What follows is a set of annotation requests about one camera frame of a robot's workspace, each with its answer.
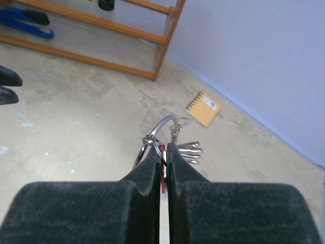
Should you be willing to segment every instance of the tile floor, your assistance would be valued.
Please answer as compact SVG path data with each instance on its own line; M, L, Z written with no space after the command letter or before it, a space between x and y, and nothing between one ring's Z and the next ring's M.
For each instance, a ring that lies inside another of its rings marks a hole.
M211 181L292 184L318 222L321 171L169 60L152 82L0 43L0 65L24 80L14 88L20 102L0 107L0 220L26 183L121 179L142 137L166 115L186 116L203 91L222 109L209 128L192 121L181 131L180 143L198 140L204 149L195 168ZM158 137L168 142L168 130ZM168 243L166 196L161 210Z

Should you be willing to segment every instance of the wall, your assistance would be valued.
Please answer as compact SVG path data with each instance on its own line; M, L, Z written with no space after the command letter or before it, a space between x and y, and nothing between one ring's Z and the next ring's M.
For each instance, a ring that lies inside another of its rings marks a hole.
M187 0L169 57L325 167L325 1Z

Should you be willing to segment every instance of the notebook label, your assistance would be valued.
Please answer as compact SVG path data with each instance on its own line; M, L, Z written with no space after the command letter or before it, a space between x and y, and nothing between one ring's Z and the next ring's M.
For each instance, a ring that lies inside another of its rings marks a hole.
M208 104L209 107L212 108L213 110L216 110L217 109L217 105L215 105L214 103L212 103L210 101L210 99L208 99L207 97L204 97L203 98L203 102L205 102L206 104Z

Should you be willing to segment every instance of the notebook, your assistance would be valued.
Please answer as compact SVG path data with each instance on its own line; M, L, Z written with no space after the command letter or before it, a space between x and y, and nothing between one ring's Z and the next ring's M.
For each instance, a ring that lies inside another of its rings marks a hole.
M219 110L220 105L206 93L202 92L199 92L186 107L186 112L205 127L211 124L212 119Z

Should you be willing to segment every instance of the black object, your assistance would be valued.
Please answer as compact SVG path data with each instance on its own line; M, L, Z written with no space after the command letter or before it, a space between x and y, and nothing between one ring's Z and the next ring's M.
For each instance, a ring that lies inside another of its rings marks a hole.
M22 86L22 79L19 75L5 67L0 66L0 105L18 103L19 99L17 94L5 86Z
M212 183L175 144L167 155L171 244L321 243L295 188ZM0 243L158 243L160 169L152 148L118 182L28 184L10 206Z
M98 0L98 7L105 11L111 11L114 9L115 0Z
M30 9L25 9L21 11L21 13L34 20L37 24L48 25L50 23L50 20L47 17L46 13Z

